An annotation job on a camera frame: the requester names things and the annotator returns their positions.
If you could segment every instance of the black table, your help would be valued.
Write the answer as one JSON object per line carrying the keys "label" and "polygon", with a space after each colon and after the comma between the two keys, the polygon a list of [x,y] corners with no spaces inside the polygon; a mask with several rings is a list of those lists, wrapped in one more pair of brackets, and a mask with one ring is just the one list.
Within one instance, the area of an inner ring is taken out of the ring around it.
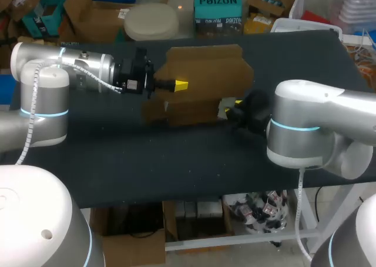
{"label": "black table", "polygon": [[[119,61],[132,58],[136,47],[144,47],[158,69],[172,46],[222,44],[243,48],[243,58],[254,68],[253,88],[265,90],[271,98],[277,84],[288,79],[372,92],[341,42],[328,31],[80,48],[112,54]],[[271,163],[262,138],[245,130],[232,132],[229,124],[150,127],[140,113],[144,100],[145,96],[72,91],[66,141],[31,149],[25,164],[54,173],[80,208],[297,187],[298,171]],[[12,107],[18,106],[16,92]],[[7,153],[2,163],[14,163],[19,153]],[[304,186],[376,181],[375,168],[374,158],[354,181],[322,170],[307,171]]]}

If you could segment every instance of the black cable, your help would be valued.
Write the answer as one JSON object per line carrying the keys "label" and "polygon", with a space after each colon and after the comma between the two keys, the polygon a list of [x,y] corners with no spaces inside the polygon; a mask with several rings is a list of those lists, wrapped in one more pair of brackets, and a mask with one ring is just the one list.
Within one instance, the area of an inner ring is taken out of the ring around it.
{"label": "black cable", "polygon": [[319,187],[319,189],[317,190],[316,192],[316,195],[315,195],[315,212],[316,212],[316,219],[317,219],[317,222],[319,222],[319,218],[318,218],[318,213],[317,213],[317,195],[318,195],[318,192],[320,191],[320,189],[322,189],[323,187]]}

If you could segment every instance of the white stool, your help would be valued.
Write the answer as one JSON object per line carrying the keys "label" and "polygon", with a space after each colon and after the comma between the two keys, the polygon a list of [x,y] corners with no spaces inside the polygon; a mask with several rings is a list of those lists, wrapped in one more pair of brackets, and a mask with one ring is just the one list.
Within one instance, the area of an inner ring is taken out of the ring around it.
{"label": "white stool", "polygon": [[127,12],[124,29],[135,41],[170,39],[179,31],[179,20],[167,4],[141,4]]}

